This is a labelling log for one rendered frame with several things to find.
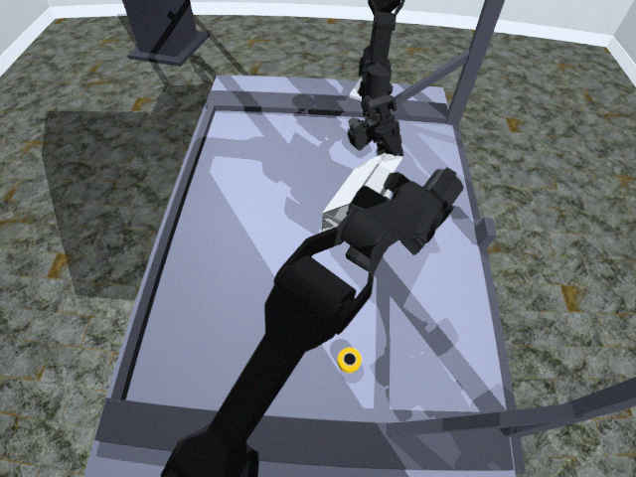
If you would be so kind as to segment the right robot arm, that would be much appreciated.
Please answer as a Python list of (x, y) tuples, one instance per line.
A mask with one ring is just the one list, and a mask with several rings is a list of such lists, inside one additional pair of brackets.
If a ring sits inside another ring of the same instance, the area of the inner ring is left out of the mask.
[[(369, 44), (364, 48), (364, 55), (361, 57), (359, 65), (359, 77), (363, 77), (363, 79), (361, 80), (357, 93), (362, 97), (361, 106), (365, 120), (352, 117), (348, 120), (350, 129), (347, 129), (350, 143), (359, 151), (372, 142), (372, 140), (374, 143), (378, 142), (377, 139), (374, 139), (372, 131), (372, 127), (374, 127), (375, 124), (366, 116), (366, 104), (374, 98), (387, 95), (387, 93), (391, 95), (393, 92), (393, 86), (390, 83), (392, 65), (390, 64), (390, 60), (388, 60), (388, 55), (392, 31), (394, 31), (396, 27), (397, 14), (405, 0), (400, 1), (401, 0), (368, 0), (368, 4), (374, 15), (373, 30), (376, 34), (373, 31), (371, 37), (372, 45)], [(392, 13), (394, 9), (396, 9), (395, 13)], [(364, 64), (363, 67), (362, 63)]]

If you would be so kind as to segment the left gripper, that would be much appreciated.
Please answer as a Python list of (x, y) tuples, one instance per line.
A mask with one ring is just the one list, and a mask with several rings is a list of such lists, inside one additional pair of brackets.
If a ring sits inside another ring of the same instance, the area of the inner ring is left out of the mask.
[[(384, 182), (384, 189), (390, 190), (391, 192), (393, 192), (396, 188), (399, 188), (401, 185), (406, 184), (408, 182), (410, 182), (410, 179), (408, 179), (402, 173), (392, 172), (392, 173), (389, 173), (388, 177), (386, 178), (386, 180)], [(352, 246), (350, 246), (348, 248), (348, 250), (346, 252), (346, 258), (349, 259), (350, 261), (354, 262), (355, 264), (357, 264), (362, 269), (364, 269), (366, 271), (369, 271), (370, 258), (366, 257), (365, 255), (363, 255), (362, 253), (357, 251)], [(383, 258), (383, 256), (382, 256), (382, 258)], [(382, 260), (382, 258), (376, 264), (375, 271), (376, 271), (380, 261)]]

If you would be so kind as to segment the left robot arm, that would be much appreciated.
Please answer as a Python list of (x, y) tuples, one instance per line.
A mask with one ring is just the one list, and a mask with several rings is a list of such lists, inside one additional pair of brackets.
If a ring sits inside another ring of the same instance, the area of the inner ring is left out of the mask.
[[(337, 227), (307, 238), (277, 271), (264, 304), (265, 334), (211, 424), (178, 440), (160, 476), (239, 477), (253, 453), (246, 441), (305, 352), (341, 334), (370, 299), (375, 259), (398, 240), (419, 253), (463, 189), (448, 167), (423, 187), (401, 185), (392, 200), (362, 186)], [(356, 298), (355, 288), (312, 257), (342, 242), (370, 258)]]

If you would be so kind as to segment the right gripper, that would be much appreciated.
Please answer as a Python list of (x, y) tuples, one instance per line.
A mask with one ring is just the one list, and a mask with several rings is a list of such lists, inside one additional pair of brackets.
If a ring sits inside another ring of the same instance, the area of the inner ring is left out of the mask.
[[(369, 118), (375, 124), (375, 126), (372, 127), (372, 131), (373, 135), (375, 134), (374, 139), (377, 139), (378, 141), (378, 156), (383, 153), (392, 154), (395, 156), (403, 156), (401, 136), (399, 134), (399, 123), (398, 120), (395, 119), (395, 116), (391, 115), (390, 111), (390, 109), (392, 109), (393, 111), (397, 110), (397, 105), (394, 97), (392, 95), (384, 95), (372, 99), (366, 104), (366, 108), (366, 116), (369, 114)], [(385, 111), (387, 119), (385, 119)], [(377, 112), (379, 114), (377, 114)], [(373, 117), (371, 117), (371, 114), (373, 114)], [(399, 139), (401, 148), (399, 147)]]

